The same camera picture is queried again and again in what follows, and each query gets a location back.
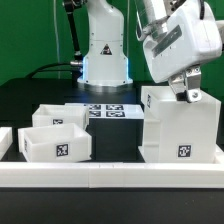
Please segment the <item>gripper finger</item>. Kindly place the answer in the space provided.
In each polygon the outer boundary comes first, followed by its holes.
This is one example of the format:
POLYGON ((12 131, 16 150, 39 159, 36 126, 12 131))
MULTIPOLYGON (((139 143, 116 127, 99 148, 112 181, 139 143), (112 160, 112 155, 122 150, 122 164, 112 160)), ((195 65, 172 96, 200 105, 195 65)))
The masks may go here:
POLYGON ((197 102, 202 98, 200 92, 201 69, 198 65, 192 66, 185 71, 185 85, 187 101, 197 102))
POLYGON ((183 75, 174 75, 168 79, 168 84, 171 87, 177 101, 186 100, 186 92, 184 85, 184 76, 183 75))

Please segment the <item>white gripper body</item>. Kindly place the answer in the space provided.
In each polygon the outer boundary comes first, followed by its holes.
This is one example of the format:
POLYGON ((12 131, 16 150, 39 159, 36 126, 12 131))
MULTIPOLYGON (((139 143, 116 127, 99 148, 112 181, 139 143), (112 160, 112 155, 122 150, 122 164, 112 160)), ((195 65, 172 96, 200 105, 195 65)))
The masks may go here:
POLYGON ((164 82, 222 54, 211 7, 204 0, 135 0, 138 28, 152 79, 164 82))

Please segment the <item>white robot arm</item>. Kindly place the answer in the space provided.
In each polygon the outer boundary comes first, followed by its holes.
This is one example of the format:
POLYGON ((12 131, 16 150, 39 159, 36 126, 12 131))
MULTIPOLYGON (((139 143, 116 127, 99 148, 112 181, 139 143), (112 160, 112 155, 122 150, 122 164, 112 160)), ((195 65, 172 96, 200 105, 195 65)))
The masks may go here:
MULTIPOLYGON (((136 37, 151 77, 167 82, 179 100, 201 99, 200 66, 222 55, 224 20, 204 0, 134 0, 136 37)), ((123 53, 124 18, 106 0, 87 0, 89 51, 79 82, 91 87, 130 84, 123 53)))

